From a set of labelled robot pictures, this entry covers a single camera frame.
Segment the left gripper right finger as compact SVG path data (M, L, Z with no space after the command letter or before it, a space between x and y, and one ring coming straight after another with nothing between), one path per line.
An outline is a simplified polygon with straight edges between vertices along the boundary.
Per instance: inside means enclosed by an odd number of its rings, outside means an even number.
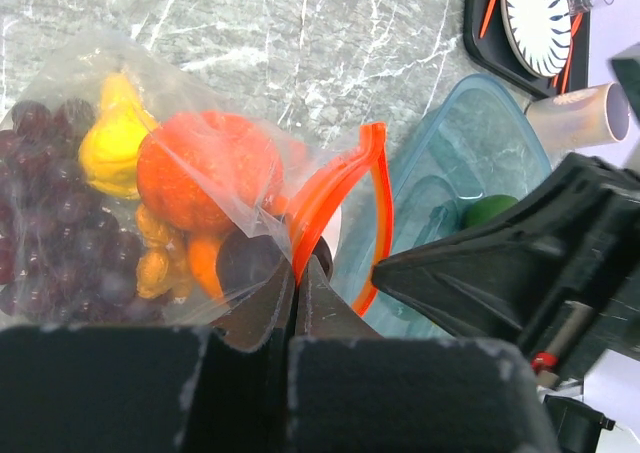
M514 346L380 337L312 259L288 346L287 448L551 452L555 433Z

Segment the clear zip top bag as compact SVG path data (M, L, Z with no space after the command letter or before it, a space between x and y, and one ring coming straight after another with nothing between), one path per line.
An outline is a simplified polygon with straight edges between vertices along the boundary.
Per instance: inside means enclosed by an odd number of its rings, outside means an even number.
M135 41L84 33L1 119L1 323L206 323L300 281L355 187L391 250L386 127L320 148Z

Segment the orange dried fruit slice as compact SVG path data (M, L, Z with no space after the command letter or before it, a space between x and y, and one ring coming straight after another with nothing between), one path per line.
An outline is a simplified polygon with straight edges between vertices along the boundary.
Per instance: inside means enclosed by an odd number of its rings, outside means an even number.
M153 300L167 293L174 302L184 303L194 288L184 250L150 248L140 259L137 269L137 293Z

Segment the textured orange tangerine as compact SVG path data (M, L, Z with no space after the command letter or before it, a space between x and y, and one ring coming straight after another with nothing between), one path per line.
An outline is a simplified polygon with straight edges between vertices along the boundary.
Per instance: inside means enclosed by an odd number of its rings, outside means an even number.
M272 138L235 114L177 113L139 148L142 203L188 232L222 232L243 208L268 210L283 181L283 162Z

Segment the green lime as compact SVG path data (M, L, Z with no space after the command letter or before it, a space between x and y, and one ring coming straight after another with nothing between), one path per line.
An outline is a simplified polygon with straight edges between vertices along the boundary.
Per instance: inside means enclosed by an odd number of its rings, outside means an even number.
M505 212L519 202L509 195L491 195L472 204L464 213L461 221L463 229L482 225Z

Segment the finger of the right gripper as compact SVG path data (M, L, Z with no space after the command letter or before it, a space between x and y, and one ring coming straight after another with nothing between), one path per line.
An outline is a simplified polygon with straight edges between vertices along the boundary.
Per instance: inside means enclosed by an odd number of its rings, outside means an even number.
M635 43L609 59L636 120L640 118L640 43Z

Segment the orange dried fruit piece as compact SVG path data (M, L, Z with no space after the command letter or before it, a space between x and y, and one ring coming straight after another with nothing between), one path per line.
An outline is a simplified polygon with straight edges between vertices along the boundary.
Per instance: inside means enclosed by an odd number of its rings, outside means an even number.
M147 247L162 247L175 251L185 248L184 234L154 215L143 203L136 209L135 221Z

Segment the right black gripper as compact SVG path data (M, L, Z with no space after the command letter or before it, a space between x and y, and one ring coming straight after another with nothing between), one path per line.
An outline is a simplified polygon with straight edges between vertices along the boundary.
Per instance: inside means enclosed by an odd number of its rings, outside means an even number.
M555 388L639 340L639 176L570 153L546 183L560 189L552 201L530 194L483 225L395 254L372 283L454 336L517 342L538 384Z

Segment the yellow pear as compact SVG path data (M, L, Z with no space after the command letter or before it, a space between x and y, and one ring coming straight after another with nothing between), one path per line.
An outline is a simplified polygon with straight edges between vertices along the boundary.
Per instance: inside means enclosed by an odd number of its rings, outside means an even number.
M107 76L101 89L99 118L78 150L89 185L114 197L138 199L139 147L157 126L129 78L121 72Z

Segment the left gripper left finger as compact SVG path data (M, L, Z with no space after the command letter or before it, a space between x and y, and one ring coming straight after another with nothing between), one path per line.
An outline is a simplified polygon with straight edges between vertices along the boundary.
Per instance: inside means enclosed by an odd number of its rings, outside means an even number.
M281 262L206 326L4 329L2 450L279 450L295 302Z

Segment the smooth orange persimmon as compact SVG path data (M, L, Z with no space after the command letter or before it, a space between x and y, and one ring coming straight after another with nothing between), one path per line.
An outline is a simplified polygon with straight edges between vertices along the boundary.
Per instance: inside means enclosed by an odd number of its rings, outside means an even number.
M223 240L216 236L192 234L187 248L188 264L194 279L215 301L222 301L224 298L217 274L217 260L222 243Z

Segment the dark red grape bunch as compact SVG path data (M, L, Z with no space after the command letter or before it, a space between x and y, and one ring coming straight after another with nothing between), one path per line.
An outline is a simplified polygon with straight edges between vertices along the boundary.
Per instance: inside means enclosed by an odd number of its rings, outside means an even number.
M139 297L141 236L123 228L77 159L89 103L17 102L1 132L1 311L30 322L159 323Z

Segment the dark purple plum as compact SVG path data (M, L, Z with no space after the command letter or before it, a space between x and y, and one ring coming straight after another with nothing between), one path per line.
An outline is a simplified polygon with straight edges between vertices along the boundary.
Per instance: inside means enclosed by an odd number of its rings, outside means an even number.
M269 280L279 263L287 262L269 235L247 237L234 231L222 242L216 260L216 274L226 300L244 296Z

